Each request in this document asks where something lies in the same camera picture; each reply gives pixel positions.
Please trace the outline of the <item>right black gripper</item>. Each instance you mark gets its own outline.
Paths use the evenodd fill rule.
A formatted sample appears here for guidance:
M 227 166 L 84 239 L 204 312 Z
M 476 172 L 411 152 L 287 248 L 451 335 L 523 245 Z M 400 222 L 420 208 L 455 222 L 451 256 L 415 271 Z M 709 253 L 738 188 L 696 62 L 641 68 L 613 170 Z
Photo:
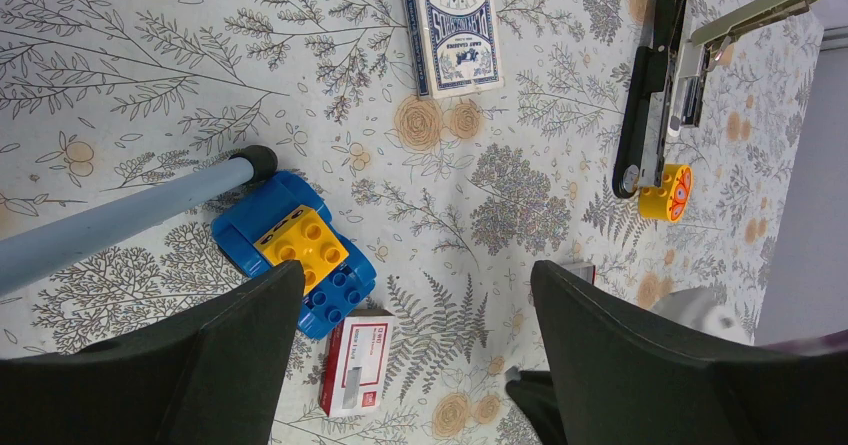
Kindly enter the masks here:
M 505 378 L 506 393 L 529 420 L 541 443 L 566 445 L 551 372 L 507 370 Z

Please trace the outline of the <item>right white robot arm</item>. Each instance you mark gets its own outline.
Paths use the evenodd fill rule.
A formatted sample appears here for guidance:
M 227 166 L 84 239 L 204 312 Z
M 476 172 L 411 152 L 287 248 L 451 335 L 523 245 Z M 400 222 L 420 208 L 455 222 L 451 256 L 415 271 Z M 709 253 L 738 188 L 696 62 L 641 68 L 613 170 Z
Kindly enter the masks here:
M 707 288 L 672 292 L 658 300 L 650 311 L 693 330 L 724 340 L 751 345 L 753 339 L 742 320 L 729 306 L 721 304 Z M 543 444 L 567 442 L 557 409 L 553 382 L 545 371 L 522 371 L 513 366 L 506 372 L 505 390 Z

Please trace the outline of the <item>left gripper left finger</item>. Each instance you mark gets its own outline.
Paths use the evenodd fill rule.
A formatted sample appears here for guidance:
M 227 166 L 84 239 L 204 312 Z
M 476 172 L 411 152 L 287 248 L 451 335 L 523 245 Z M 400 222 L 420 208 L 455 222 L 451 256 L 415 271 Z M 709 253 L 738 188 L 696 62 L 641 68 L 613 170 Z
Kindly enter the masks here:
M 302 304 L 301 265 L 139 330 L 1 364 L 5 444 L 265 444 Z

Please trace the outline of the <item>grey red small box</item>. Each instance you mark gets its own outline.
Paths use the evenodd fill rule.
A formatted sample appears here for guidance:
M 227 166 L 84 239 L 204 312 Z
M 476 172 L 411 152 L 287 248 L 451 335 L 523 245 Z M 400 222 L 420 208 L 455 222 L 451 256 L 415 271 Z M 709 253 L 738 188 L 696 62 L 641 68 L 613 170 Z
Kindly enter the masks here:
M 590 262 L 575 262 L 564 265 L 564 269 L 582 280 L 593 284 L 596 278 L 596 267 Z

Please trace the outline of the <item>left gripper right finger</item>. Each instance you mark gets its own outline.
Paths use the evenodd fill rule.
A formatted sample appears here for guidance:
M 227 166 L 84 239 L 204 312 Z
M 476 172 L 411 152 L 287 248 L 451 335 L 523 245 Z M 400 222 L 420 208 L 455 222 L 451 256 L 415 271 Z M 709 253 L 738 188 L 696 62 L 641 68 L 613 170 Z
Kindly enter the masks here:
M 847 355 L 720 339 L 621 300 L 559 265 L 531 289 L 571 444 L 843 444 Z

